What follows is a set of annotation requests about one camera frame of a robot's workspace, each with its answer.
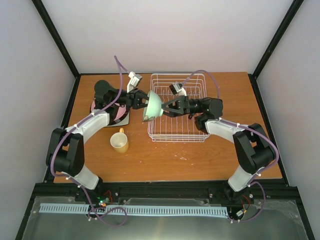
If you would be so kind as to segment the yellow mug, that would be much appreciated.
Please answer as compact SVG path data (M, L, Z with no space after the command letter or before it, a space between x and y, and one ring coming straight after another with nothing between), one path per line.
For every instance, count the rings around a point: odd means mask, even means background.
M119 132L114 133L110 138L110 145L118 153L125 153L129 148L128 137L125 134L123 128L119 129Z

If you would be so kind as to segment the pink plate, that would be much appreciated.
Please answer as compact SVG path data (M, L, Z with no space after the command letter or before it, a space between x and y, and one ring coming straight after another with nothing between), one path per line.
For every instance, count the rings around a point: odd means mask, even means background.
M124 121L129 115L129 111L126 109L126 106L118 103L115 103L113 106L109 107L107 112L110 114L110 125L115 125Z

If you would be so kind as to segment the mint green bowl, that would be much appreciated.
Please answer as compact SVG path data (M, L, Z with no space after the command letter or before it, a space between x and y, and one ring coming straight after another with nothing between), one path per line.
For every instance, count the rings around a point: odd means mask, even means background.
M142 114L143 122L150 122L163 115L162 100L158 94L150 90L148 93L147 107L144 108Z

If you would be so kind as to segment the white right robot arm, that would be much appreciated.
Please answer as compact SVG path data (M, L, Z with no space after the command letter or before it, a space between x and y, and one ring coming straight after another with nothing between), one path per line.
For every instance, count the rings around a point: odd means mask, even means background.
M215 135L234 144L239 166L228 179L234 192L253 184L253 180L280 158L275 144L266 136L263 127L254 123L244 125L222 118L223 101L218 98L191 99L179 96L161 105L166 116L175 118L187 115L194 118L196 128L208 135Z

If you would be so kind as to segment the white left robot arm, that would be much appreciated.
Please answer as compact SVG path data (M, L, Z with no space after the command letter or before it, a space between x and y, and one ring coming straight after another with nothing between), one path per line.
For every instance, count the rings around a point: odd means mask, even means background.
M85 165L85 143L99 130L116 119L120 107L127 111L147 106L149 96L133 85L132 90L116 89L105 80L94 85L94 104L91 113L73 126L53 130L46 157L46 165L56 178L65 177L86 190L92 201L103 198L100 177Z

